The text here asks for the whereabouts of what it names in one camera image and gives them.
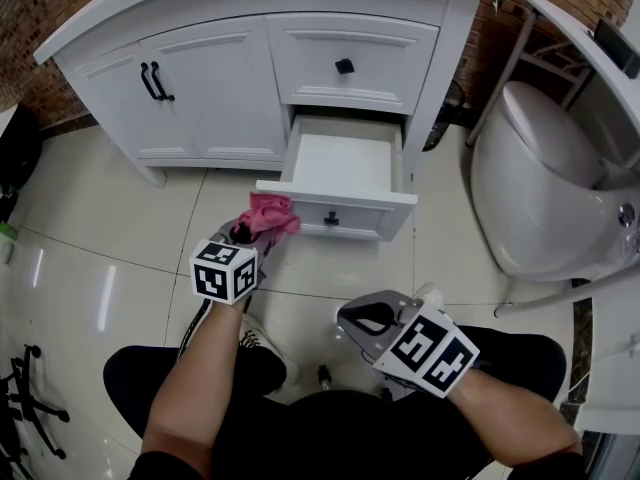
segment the green object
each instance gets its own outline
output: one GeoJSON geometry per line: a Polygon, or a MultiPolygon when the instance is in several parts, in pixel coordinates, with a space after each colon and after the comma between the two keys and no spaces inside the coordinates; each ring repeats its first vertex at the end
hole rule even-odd
{"type": "Polygon", "coordinates": [[[18,238],[18,230],[9,226],[6,222],[0,222],[0,233],[15,241],[18,238]]]}

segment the brick wall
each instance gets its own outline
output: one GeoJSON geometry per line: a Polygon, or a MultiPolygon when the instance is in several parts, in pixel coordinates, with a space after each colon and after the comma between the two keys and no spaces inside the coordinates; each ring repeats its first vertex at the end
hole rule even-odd
{"type": "MultiPolygon", "coordinates": [[[[33,52],[56,28],[91,0],[0,0],[0,110],[22,101],[40,127],[87,112],[52,61],[37,66],[33,52]]],[[[551,0],[593,27],[599,17],[622,24],[632,0],[551,0]]],[[[521,0],[501,0],[498,13],[482,0],[456,72],[468,103],[481,107],[497,81],[526,12],[521,0]]],[[[528,49],[549,44],[557,31],[541,23],[528,49]]],[[[536,73],[544,81],[544,73],[536,73]]],[[[557,84],[556,78],[549,84],[557,84]]]]}
{"type": "MultiPolygon", "coordinates": [[[[598,20],[607,18],[616,25],[624,23],[633,0],[550,0],[592,29],[598,20]]],[[[455,80],[467,93],[467,103],[482,108],[498,81],[502,68],[515,44],[518,31],[527,16],[523,0],[501,0],[496,13],[492,0],[482,0],[455,80]]],[[[548,21],[538,20],[525,50],[533,52],[539,47],[562,40],[560,32],[548,21]]],[[[566,83],[556,76],[525,63],[519,63],[514,78],[556,90],[562,95],[566,83]]]]}

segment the toilet lid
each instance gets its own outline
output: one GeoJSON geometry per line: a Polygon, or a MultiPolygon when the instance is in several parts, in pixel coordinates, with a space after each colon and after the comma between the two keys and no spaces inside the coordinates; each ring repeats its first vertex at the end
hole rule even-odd
{"type": "Polygon", "coordinates": [[[509,82],[502,100],[520,138],[547,168],[591,188],[600,179],[600,155],[571,116],[538,89],[509,82]]]}

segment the tile floor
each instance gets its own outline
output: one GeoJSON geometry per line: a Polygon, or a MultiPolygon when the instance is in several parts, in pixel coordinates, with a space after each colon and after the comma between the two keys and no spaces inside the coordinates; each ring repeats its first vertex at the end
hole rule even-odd
{"type": "MultiPolygon", "coordinates": [[[[571,359],[571,307],[493,317],[497,303],[563,286],[515,282],[498,271],[461,175],[465,133],[451,127],[435,151],[423,154],[413,187],[420,202],[394,241],[301,235],[285,238],[269,256],[269,278],[251,312],[302,370],[299,385],[277,399],[315,391],[320,364],[329,366],[336,385],[379,390],[383,379],[337,329],[336,311],[353,297],[383,287],[410,294],[427,280],[441,287],[458,323],[546,334],[571,359]]],[[[127,478],[140,439],[105,392],[104,363],[125,345],[179,343],[199,307],[188,279],[192,248],[243,211],[255,180],[265,177],[204,169],[168,175],[164,189],[153,188],[100,128],[72,132],[47,141],[14,212],[20,236],[0,271],[2,357],[8,363],[24,343],[40,345],[34,389],[71,415],[68,424],[47,421],[65,461],[43,449],[30,425],[19,425],[30,451],[26,464],[40,480],[127,478]]],[[[494,464],[478,478],[507,474],[494,464]]]]}

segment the black sleeve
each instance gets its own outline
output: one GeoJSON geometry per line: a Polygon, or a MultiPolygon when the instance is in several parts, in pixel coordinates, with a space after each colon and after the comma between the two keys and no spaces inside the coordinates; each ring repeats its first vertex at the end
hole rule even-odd
{"type": "Polygon", "coordinates": [[[550,455],[531,464],[516,466],[508,480],[539,480],[540,478],[586,480],[584,459],[578,453],[550,455]]]}
{"type": "Polygon", "coordinates": [[[143,453],[138,457],[129,480],[203,480],[200,473],[182,460],[162,452],[143,453]]]}

